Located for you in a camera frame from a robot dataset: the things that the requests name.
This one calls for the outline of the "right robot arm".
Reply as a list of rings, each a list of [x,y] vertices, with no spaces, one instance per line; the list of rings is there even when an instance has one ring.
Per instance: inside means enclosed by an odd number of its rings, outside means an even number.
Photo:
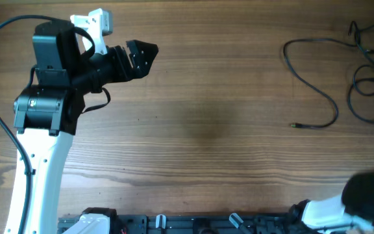
[[[353,175],[342,193],[293,205],[288,233],[374,233],[374,170]]]

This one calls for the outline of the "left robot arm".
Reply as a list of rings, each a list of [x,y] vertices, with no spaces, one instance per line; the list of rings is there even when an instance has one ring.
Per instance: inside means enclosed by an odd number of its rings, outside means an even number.
[[[158,46],[130,40],[126,48],[102,47],[86,29],[66,20],[39,24],[32,37],[36,84],[14,102],[19,144],[14,188],[5,231],[54,233],[64,164],[84,96],[149,74]]]

